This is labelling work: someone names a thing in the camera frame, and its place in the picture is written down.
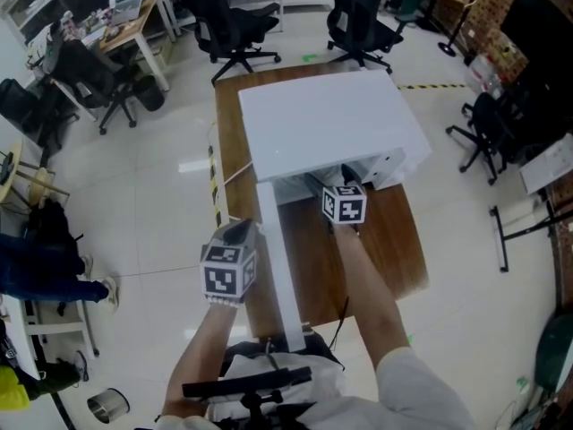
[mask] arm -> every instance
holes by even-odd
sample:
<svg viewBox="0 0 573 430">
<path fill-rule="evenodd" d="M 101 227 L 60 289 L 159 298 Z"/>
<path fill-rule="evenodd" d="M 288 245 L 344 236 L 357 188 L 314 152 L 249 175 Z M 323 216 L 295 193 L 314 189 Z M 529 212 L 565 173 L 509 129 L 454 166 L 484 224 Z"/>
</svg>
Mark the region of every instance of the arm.
<svg viewBox="0 0 573 430">
<path fill-rule="evenodd" d="M 346 287 L 358 329 L 374 368 L 395 348 L 409 347 L 396 301 L 349 226 L 334 225 Z"/>
<path fill-rule="evenodd" d="M 228 305 L 212 305 L 199 330 L 177 362 L 163 405 L 162 416 L 204 416 L 207 408 L 183 396 L 184 383 L 205 383 L 218 379 L 236 309 Z"/>
</svg>

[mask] white cable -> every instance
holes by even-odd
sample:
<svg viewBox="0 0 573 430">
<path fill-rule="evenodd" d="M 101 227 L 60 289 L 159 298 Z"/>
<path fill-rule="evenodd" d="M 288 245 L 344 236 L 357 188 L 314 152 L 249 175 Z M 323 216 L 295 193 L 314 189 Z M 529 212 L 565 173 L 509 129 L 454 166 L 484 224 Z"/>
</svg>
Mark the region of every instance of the white cable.
<svg viewBox="0 0 573 430">
<path fill-rule="evenodd" d="M 240 168 L 239 170 L 237 170 L 232 176 L 230 176 L 226 182 L 224 183 L 225 186 L 227 186 L 227 184 L 233 180 L 235 180 L 238 176 L 240 176 L 246 169 L 248 169 L 250 166 L 252 166 L 252 161 L 247 164 L 246 166 L 244 166 L 243 168 Z"/>
</svg>

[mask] person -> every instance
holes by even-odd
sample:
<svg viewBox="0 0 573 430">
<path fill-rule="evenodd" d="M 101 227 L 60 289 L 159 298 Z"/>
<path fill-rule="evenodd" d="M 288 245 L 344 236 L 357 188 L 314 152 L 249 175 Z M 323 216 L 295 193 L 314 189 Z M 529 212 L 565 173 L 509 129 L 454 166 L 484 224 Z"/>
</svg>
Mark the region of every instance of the person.
<svg viewBox="0 0 573 430">
<path fill-rule="evenodd" d="M 117 309 L 117 286 L 90 281 L 93 260 L 0 234 L 0 293 L 30 301 L 101 302 Z"/>
<path fill-rule="evenodd" d="M 285 405 L 298 404 L 299 411 L 294 421 L 289 421 L 290 428 L 475 428 L 457 394 L 410 348 L 398 306 L 360 237 L 349 226 L 333 225 L 333 228 L 344 265 L 349 304 L 375 369 L 379 401 L 342 396 L 339 389 L 342 368 L 328 356 L 296 353 L 271 353 L 259 357 L 236 355 L 225 379 L 272 371 L 273 364 L 274 369 L 287 367 L 291 370 L 310 366 L 311 383 L 293 385 L 284 394 L 281 405 L 265 403 L 261 408 L 263 414 L 271 416 L 282 412 Z M 232 305 L 211 304 L 171 375 L 162 415 L 157 423 L 158 430 L 259 428 L 241 425 L 248 419 L 249 411 L 240 404 L 211 404 L 207 419 L 206 406 L 183 395 L 183 384 L 218 380 L 228 353 L 227 341 L 235 316 L 236 308 Z"/>
<path fill-rule="evenodd" d="M 40 379 L 33 378 L 18 366 L 0 365 L 0 410 L 27 409 L 31 401 L 42 395 L 57 393 L 90 379 L 85 356 L 79 350 L 73 364 L 58 360 L 58 363 L 36 365 Z"/>
</svg>

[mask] metal trash can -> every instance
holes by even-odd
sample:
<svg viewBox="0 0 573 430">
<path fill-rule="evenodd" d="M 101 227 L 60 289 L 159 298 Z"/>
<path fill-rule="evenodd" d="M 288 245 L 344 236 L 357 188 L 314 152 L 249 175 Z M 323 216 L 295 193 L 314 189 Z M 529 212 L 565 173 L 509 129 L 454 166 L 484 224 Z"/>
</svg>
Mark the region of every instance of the metal trash can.
<svg viewBox="0 0 573 430">
<path fill-rule="evenodd" d="M 107 389 L 88 399 L 88 407 L 95 418 L 109 424 L 130 410 L 127 398 L 116 389 Z"/>
<path fill-rule="evenodd" d="M 155 76 L 147 75 L 135 82 L 133 95 L 148 111 L 157 111 L 165 103 L 163 91 L 159 88 Z"/>
</svg>

